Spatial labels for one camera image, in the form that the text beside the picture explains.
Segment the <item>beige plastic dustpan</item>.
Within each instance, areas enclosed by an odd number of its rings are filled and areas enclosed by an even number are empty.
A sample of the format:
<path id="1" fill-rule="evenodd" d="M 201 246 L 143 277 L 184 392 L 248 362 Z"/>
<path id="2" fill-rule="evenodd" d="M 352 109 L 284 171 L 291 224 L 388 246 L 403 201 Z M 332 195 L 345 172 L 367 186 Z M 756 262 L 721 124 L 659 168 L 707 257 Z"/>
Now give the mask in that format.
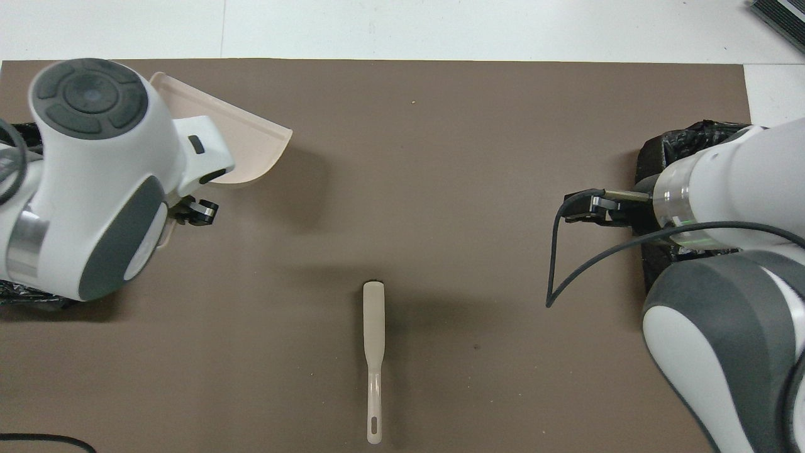
<path id="1" fill-rule="evenodd" d="M 197 192 L 207 184 L 236 188 L 263 177 L 282 157 L 292 131 L 164 72 L 154 74 L 147 89 L 147 118 L 157 126 L 153 169 L 164 200 L 143 244 L 157 249 L 178 225 L 174 206 L 183 197 L 201 199 Z"/>

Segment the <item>beige hand brush black bristles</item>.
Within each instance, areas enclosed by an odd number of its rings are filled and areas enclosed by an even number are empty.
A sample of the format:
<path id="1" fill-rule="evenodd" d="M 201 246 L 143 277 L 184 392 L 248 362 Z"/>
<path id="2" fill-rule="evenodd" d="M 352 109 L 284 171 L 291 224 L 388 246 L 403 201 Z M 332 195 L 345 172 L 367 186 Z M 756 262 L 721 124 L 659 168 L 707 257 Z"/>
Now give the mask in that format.
<path id="1" fill-rule="evenodd" d="M 386 346 L 385 287 L 380 281 L 362 287 L 364 353 L 367 367 L 366 439 L 382 442 L 382 363 Z"/>

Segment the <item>bin lined with black bag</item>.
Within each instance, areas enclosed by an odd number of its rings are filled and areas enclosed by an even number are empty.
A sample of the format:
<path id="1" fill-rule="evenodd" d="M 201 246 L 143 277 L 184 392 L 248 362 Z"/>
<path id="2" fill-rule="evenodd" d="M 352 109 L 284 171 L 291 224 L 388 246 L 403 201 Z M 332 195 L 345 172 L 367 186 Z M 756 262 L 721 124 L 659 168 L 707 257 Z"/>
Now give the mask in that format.
<path id="1" fill-rule="evenodd" d="M 633 189 L 638 192 L 649 192 L 655 179 L 670 164 L 723 143 L 745 127 L 748 127 L 748 124 L 702 120 L 684 129 L 667 131 L 647 140 L 636 156 Z M 671 244 L 669 240 L 642 244 L 640 250 L 646 293 L 650 292 L 662 272 L 676 262 L 737 252 L 737 249 L 688 250 Z"/>
<path id="2" fill-rule="evenodd" d="M 26 144 L 28 149 L 28 161 L 35 162 L 43 160 L 43 141 L 38 131 L 38 126 L 34 121 L 27 123 L 8 123 L 2 124 L 0 119 L 0 145 L 14 146 L 12 130 Z M 46 293 L 33 287 L 11 281 L 0 280 L 0 306 L 29 306 L 44 311 L 68 310 L 80 304 L 80 301 Z"/>

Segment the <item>brown table mat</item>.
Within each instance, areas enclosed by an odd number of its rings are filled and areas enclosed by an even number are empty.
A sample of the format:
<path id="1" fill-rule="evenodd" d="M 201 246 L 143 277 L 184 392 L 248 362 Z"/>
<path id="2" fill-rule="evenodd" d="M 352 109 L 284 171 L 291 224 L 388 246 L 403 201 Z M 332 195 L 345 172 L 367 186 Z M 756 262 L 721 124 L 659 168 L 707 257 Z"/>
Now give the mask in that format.
<path id="1" fill-rule="evenodd" d="M 0 310 L 0 433 L 98 453 L 712 453 L 641 334 L 640 252 L 547 309 L 564 195 L 629 189 L 645 141 L 748 123 L 723 64 L 129 60 L 292 129 L 207 184 L 121 291 Z M 382 442 L 362 287 L 385 287 Z"/>

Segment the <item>dark ribbed object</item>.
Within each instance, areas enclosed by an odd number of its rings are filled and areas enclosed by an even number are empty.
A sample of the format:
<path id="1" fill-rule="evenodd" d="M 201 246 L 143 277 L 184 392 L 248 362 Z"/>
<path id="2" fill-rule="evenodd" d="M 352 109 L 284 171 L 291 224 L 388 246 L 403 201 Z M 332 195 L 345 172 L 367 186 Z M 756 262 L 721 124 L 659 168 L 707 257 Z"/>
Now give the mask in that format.
<path id="1" fill-rule="evenodd" d="M 805 54 L 805 0 L 750 0 L 748 8 Z"/>

